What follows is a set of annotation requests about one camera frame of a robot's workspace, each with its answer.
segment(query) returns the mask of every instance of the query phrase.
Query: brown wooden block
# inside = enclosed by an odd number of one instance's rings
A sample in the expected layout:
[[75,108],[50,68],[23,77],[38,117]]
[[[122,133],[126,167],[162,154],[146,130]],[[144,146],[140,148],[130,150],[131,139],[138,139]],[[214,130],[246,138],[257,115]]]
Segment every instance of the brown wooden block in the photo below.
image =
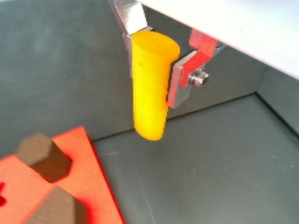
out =
[[42,133],[22,141],[16,156],[50,182],[62,179],[70,172],[70,158]]
[[26,224],[88,224],[87,207],[59,187],[35,210]]

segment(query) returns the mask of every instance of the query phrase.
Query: hole in red board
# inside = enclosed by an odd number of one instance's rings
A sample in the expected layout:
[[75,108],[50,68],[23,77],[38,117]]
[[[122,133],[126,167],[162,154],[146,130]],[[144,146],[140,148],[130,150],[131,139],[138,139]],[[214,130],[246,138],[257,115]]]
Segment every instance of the hole in red board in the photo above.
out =
[[6,198],[3,196],[0,196],[0,207],[3,207],[6,205]]
[[[6,183],[0,183],[0,193],[4,187],[6,187]],[[0,207],[6,205],[6,202],[7,202],[7,199],[0,195]]]

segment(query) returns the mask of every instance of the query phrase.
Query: gray floor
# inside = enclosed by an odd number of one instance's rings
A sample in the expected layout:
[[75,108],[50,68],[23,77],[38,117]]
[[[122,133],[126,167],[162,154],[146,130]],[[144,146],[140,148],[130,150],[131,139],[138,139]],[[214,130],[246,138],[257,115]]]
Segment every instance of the gray floor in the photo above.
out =
[[299,141],[255,95],[96,142],[126,221],[297,224]]

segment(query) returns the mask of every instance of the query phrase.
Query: gray panel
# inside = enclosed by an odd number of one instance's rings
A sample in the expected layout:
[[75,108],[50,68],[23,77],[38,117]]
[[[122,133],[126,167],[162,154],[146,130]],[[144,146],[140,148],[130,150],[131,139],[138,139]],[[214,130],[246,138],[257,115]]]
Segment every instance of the gray panel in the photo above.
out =
[[[190,28],[147,14],[186,53]],[[263,69],[227,49],[207,66],[210,85],[193,90],[171,117],[255,92]],[[84,125],[98,139],[131,130],[131,98],[127,52],[107,0],[0,3],[0,157],[36,131],[54,136]]]
[[254,95],[96,148],[127,223],[298,223],[298,137]]
[[257,92],[299,134],[299,80],[270,67]]

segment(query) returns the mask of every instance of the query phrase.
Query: screw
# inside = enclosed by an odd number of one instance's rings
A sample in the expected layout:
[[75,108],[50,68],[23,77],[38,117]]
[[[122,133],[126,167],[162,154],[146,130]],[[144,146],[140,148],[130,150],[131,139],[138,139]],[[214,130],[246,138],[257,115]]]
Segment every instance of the screw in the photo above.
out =
[[222,46],[223,46],[223,43],[219,42],[219,43],[217,44],[217,50],[219,50]]
[[202,88],[209,81],[210,75],[198,69],[190,76],[190,83],[197,87]]

